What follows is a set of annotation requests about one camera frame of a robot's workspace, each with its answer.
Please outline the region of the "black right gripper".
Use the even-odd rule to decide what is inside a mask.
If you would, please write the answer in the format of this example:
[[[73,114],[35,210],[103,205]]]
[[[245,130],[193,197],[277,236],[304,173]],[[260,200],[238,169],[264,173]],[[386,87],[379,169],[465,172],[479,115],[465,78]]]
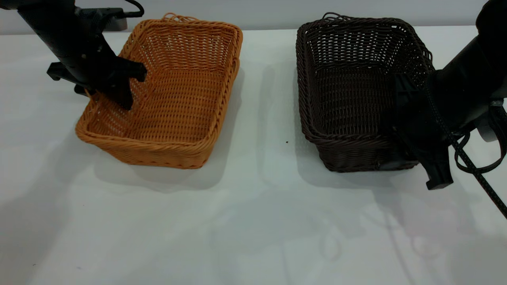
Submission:
[[[455,160],[463,157],[470,133],[477,129],[484,141],[498,141],[500,158],[485,167],[458,167],[473,175],[493,170],[506,156],[506,56],[498,38],[478,35],[442,70],[431,72],[420,84],[396,76],[394,115],[382,115],[382,130],[396,137],[409,154],[388,153],[379,171],[411,169],[422,164],[427,189],[452,184],[449,146]]]

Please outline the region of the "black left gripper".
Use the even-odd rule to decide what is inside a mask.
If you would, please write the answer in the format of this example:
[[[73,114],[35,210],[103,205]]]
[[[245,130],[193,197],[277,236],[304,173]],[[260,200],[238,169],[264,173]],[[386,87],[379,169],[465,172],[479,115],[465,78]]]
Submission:
[[[75,4],[19,4],[18,14],[58,58],[48,74],[53,80],[75,83],[74,92],[94,96],[96,89],[125,110],[131,110],[133,97],[130,79],[143,82],[147,70],[137,63],[116,56],[103,31],[111,22],[144,15],[122,8],[87,8]]]

